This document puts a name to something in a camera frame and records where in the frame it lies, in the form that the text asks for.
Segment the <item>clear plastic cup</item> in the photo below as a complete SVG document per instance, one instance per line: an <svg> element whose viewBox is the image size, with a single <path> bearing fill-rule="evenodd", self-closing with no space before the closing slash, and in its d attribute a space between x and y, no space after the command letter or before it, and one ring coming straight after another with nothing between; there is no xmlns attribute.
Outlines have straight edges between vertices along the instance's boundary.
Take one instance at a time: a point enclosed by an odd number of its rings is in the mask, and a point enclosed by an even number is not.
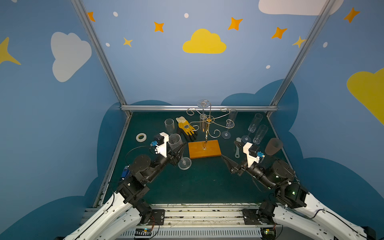
<svg viewBox="0 0 384 240"><path fill-rule="evenodd" d="M268 131L268 127L267 126L260 125L259 129L256 132L255 137L253 138L253 143L254 144L260 144L267 131Z"/></svg>
<svg viewBox="0 0 384 240"><path fill-rule="evenodd" d="M164 124L166 125L168 135L171 135L175 132L175 121L173 121L172 118L168 118L167 120L165 120Z"/></svg>
<svg viewBox="0 0 384 240"><path fill-rule="evenodd" d="M181 140L180 135L178 135L177 133L174 133L169 136L168 144L172 150L179 147L182 143L183 141Z"/></svg>
<svg viewBox="0 0 384 240"><path fill-rule="evenodd" d="M283 148L283 142L277 138L271 138L265 147L265 154L272 156Z"/></svg>

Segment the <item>orange star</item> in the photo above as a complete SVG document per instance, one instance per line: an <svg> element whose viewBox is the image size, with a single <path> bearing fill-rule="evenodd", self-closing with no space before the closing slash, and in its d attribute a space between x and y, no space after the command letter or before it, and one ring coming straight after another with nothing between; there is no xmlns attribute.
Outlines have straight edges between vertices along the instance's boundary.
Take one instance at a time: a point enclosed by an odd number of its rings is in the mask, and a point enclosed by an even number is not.
<svg viewBox="0 0 384 240"><path fill-rule="evenodd" d="M292 46L293 46L293 45L297 45L297 46L299 46L299 48L300 48L300 47L301 47L301 44L302 44L304 41L305 41L305 39L301 39L301 36L299 36L299 40L298 40L296 43L292 44Z"/></svg>
<svg viewBox="0 0 384 240"><path fill-rule="evenodd" d="M353 20L353 18L354 18L357 14L359 14L359 13L360 13L360 12L355 11L355 9L352 8L352 10L351 10L351 11L349 12L349 14L344 18L344 20L348 20L349 23L351 23L352 20Z"/></svg>
<svg viewBox="0 0 384 240"><path fill-rule="evenodd" d="M163 25L164 23L155 22L155 31L161 31L163 33Z"/></svg>
<svg viewBox="0 0 384 240"><path fill-rule="evenodd" d="M131 48L132 48L132 46L131 46L131 42L132 42L132 40L126 40L125 38L124 38L124 40L125 40L125 43L123 44L123 45L129 45Z"/></svg>
<svg viewBox="0 0 384 240"><path fill-rule="evenodd" d="M239 24L240 22L243 21L242 19L236 20L232 18L231 25L229 26L228 30L230 29L236 29L237 31L239 30Z"/></svg>
<svg viewBox="0 0 384 240"><path fill-rule="evenodd" d="M95 19L93 18L93 12L88 13L89 19L93 22L95 22Z"/></svg>
<svg viewBox="0 0 384 240"><path fill-rule="evenodd" d="M277 28L277 29L276 29L276 33L275 33L275 35L273 35L271 38L280 38L280 39L281 39L281 37L283 36L283 33L284 33L286 30L287 30L287 28L286 28L286 29L280 29L280 28Z"/></svg>

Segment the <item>glass base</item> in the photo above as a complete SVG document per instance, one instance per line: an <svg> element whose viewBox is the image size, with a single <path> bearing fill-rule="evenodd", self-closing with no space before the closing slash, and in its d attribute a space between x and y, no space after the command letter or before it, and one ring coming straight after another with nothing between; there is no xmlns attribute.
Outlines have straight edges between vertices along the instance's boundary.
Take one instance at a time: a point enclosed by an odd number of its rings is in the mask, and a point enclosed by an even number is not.
<svg viewBox="0 0 384 240"><path fill-rule="evenodd" d="M221 136L224 138L224 139L228 139L231 137L231 134L228 132L228 131L224 131L221 133Z"/></svg>
<svg viewBox="0 0 384 240"><path fill-rule="evenodd" d="M179 161L179 168L181 170L187 170L192 165L192 161L188 157L184 157Z"/></svg>
<svg viewBox="0 0 384 240"><path fill-rule="evenodd" d="M242 137L241 137L241 141L242 141L243 143L247 143L247 142L252 143L252 140L251 140L251 138L250 138L248 135L244 135L244 136L242 136Z"/></svg>

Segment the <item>white robot arm casing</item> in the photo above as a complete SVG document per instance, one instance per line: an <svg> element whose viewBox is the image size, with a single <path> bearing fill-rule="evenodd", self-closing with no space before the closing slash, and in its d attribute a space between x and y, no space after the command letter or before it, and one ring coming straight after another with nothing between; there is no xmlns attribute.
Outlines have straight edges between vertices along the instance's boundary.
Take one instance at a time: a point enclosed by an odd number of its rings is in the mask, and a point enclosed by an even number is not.
<svg viewBox="0 0 384 240"><path fill-rule="evenodd" d="M87 240L93 240L96 239L96 237L102 235L105 230L113 223L112 227L115 228L116 231L107 231L107 234L109 235L120 235L122 231L127 229L128 227L125 225L124 229L119 229L119 222L124 221L122 218L124 216L120 217L122 213L129 210L132 207L129 203L124 203L124 197L120 193L113 193L113 195L110 197L110 199L107 201L106 204L104 204L88 221L86 221L81 227L76 229L73 233L69 234L64 238L64 240L77 240L77 239L87 239ZM134 218L132 218L132 226L137 225L137 218L139 217L139 214L137 212L132 211L132 213L135 215Z"/></svg>
<svg viewBox="0 0 384 240"><path fill-rule="evenodd" d="M299 207L295 210L308 217L313 217L319 209L324 209L324 211L319 211L313 220L326 227L337 239L357 240L367 238L367 234L362 227L344 219L336 212L329 209L326 205L322 204L311 193L307 194L305 197L305 203L307 204L306 207Z"/></svg>
<svg viewBox="0 0 384 240"><path fill-rule="evenodd" d="M276 224L287 226L315 240L334 240L334 235L320 224L283 209L280 205L273 214Z"/></svg>

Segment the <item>black metal bracket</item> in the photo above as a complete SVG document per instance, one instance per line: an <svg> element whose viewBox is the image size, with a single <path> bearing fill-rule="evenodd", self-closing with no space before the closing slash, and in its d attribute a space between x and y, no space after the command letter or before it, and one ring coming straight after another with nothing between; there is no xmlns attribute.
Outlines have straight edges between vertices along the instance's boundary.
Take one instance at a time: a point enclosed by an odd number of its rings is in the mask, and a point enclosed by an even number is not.
<svg viewBox="0 0 384 240"><path fill-rule="evenodd" d="M243 209L243 219L245 225L259 225L260 221L257 220L257 209Z"/></svg>
<svg viewBox="0 0 384 240"><path fill-rule="evenodd" d="M151 217L155 218L155 222L156 222L155 226L156 226L156 224L159 224L161 226L164 225L165 212L166 211L164 209L152 209ZM153 224L153 219L150 218L147 225L152 225L152 224Z"/></svg>

